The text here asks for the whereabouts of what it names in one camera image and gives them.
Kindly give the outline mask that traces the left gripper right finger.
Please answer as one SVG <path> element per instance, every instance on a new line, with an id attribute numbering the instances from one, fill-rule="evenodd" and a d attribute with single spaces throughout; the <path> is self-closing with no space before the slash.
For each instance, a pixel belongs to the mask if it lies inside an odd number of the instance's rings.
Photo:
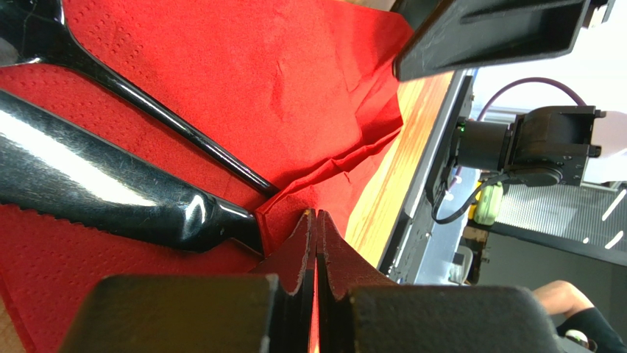
<path id="1" fill-rule="evenodd" d="M 395 286 L 339 234 L 325 210 L 317 216 L 319 349 L 370 352 L 374 346 L 377 287 Z"/>

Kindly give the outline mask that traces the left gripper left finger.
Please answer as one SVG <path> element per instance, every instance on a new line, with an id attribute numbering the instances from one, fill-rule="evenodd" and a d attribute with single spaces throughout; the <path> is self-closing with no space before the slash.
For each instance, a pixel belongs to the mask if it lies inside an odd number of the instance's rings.
<path id="1" fill-rule="evenodd" d="M 281 247 L 251 270 L 271 282 L 264 352 L 307 352 L 314 305 L 316 211 L 305 210 Z"/>

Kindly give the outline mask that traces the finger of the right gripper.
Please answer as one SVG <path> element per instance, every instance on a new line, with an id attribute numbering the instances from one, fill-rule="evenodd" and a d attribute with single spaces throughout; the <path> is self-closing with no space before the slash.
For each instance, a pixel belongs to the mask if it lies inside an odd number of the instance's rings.
<path id="1" fill-rule="evenodd" d="M 414 30 L 394 59 L 401 82 L 569 54 L 592 1 L 396 1 Z"/>

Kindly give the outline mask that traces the red paper napkin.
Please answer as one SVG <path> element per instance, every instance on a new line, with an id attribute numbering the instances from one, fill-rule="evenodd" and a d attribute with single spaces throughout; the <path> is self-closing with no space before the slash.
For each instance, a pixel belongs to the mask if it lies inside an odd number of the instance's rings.
<path id="1" fill-rule="evenodd" d="M 77 40 L 275 184 L 266 199 L 193 145 L 57 66 L 1 70 L 1 88 L 186 182 L 257 210 L 270 251 L 304 208 L 346 227 L 403 124 L 392 61 L 412 28 L 342 1 L 69 1 Z M 28 352 L 55 352 L 82 300 L 114 274 L 246 272 L 234 241 L 178 252 L 1 207 L 1 296 Z"/>

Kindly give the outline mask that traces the black knife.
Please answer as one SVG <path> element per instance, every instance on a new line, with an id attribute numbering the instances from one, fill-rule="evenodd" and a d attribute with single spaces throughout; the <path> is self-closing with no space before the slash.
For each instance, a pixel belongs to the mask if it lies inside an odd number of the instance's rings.
<path id="1" fill-rule="evenodd" d="M 187 252 L 261 252 L 253 214 L 70 121 L 1 93 L 1 203 Z"/>

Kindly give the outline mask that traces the black spoon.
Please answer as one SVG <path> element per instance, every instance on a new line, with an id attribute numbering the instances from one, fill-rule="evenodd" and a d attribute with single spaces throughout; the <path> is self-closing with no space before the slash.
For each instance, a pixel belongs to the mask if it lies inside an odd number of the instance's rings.
<path id="1" fill-rule="evenodd" d="M 93 56 L 70 30 L 61 1 L 1 2 L 1 66 L 48 64 L 70 69 L 127 101 L 194 144 L 267 197 L 278 188 L 216 141 Z"/>

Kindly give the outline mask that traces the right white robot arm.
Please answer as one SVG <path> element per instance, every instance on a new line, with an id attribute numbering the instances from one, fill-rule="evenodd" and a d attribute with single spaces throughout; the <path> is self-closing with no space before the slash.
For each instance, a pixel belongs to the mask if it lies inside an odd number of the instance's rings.
<path id="1" fill-rule="evenodd" d="M 609 19 L 612 1 L 396 1 L 392 11 L 414 34 L 394 60 L 402 82 L 446 71 L 543 60 L 569 54 L 578 33 Z M 572 107 L 543 107 L 510 125 L 466 121 L 453 113 L 428 181 L 452 185 L 463 167 L 504 174 L 529 187 L 580 185 L 584 167 L 601 155 L 592 140 L 601 111 L 576 98 Z"/>

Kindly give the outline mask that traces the person's forearm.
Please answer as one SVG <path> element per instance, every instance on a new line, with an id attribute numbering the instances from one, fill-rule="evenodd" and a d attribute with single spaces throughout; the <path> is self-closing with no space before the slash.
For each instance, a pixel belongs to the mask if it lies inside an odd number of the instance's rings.
<path id="1" fill-rule="evenodd" d="M 573 284 L 556 280 L 533 290 L 548 315 L 562 315 L 557 335 L 588 352 L 626 352 L 626 344 L 601 311 Z"/>

